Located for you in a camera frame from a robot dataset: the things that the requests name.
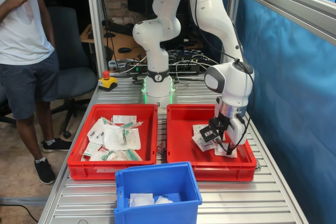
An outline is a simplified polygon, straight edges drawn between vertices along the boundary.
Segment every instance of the blue backdrop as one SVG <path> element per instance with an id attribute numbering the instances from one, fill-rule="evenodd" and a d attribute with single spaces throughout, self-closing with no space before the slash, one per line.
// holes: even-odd
<path id="1" fill-rule="evenodd" d="M 336 47 L 254 0 L 239 1 L 236 25 L 255 69 L 253 122 L 308 221 L 334 224 Z"/>

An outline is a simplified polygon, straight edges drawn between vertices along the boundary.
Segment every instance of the black shoe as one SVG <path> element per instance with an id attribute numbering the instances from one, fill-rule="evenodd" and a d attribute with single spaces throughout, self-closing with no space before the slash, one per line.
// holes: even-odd
<path id="1" fill-rule="evenodd" d="M 34 160 L 34 164 L 38 177 L 43 184 L 50 185 L 55 182 L 55 173 L 51 169 L 51 165 L 49 165 L 47 159 L 39 163 L 36 163 Z"/>
<path id="2" fill-rule="evenodd" d="M 43 152 L 53 152 L 53 151 L 63 151 L 67 152 L 71 147 L 72 142 L 64 141 L 60 138 L 55 138 L 55 141 L 47 145 L 46 142 L 42 142 L 42 151 Z"/>

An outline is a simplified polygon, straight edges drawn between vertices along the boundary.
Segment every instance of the metal table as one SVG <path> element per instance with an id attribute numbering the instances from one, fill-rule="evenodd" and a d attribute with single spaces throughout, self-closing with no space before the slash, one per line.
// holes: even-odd
<path id="1" fill-rule="evenodd" d="M 118 87 L 111 92 L 96 89 L 74 142 L 94 104 L 138 103 L 140 90 L 141 86 L 131 79 L 118 79 Z M 218 96 L 203 82 L 178 84 L 176 90 L 178 103 L 214 103 Z M 162 147 L 166 141 L 166 113 L 159 111 L 158 118 L 157 139 Z M 248 130 L 248 141 L 261 169 L 249 183 L 198 182 L 203 204 L 198 208 L 197 224 L 308 223 L 252 121 Z M 159 155 L 157 163 L 164 162 L 165 157 Z M 115 186 L 112 180 L 71 179 L 66 158 L 39 224 L 114 223 Z"/>

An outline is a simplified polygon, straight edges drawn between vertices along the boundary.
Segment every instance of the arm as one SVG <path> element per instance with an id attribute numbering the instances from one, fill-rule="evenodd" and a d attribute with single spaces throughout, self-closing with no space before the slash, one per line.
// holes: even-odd
<path id="1" fill-rule="evenodd" d="M 38 7 L 40 9 L 40 14 L 41 14 L 41 22 L 43 26 L 44 33 L 47 36 L 48 41 L 51 43 L 51 45 L 56 48 L 55 44 L 55 37 L 54 37 L 54 30 L 53 30 L 53 25 L 51 23 L 51 18 L 49 11 L 44 3 L 44 0 L 37 0 Z"/>
<path id="2" fill-rule="evenodd" d="M 27 1 L 28 0 L 5 0 L 5 2 L 0 5 L 0 24 L 12 10 L 22 6 Z"/>

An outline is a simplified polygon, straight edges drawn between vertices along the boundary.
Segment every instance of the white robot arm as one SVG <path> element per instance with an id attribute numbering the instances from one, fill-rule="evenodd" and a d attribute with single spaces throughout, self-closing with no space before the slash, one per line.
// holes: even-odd
<path id="1" fill-rule="evenodd" d="M 179 3 L 180 0 L 154 0 L 153 10 L 158 17 L 140 22 L 133 29 L 135 41 L 147 53 L 148 76 L 143 92 L 151 97 L 165 97 L 174 92 L 169 76 L 168 53 L 160 48 L 160 42 L 176 37 L 181 31 L 176 18 Z M 195 23 L 201 30 L 216 35 L 223 43 L 225 54 L 230 56 L 227 63 L 209 67 L 205 73 L 206 86 L 222 95 L 221 99 L 217 99 L 217 121 L 212 123 L 212 129 L 216 126 L 221 128 L 222 138 L 227 130 L 234 145 L 244 144 L 246 130 L 239 113 L 248 104 L 253 87 L 253 68 L 243 63 L 234 26 L 223 0 L 190 0 L 190 3 Z"/>

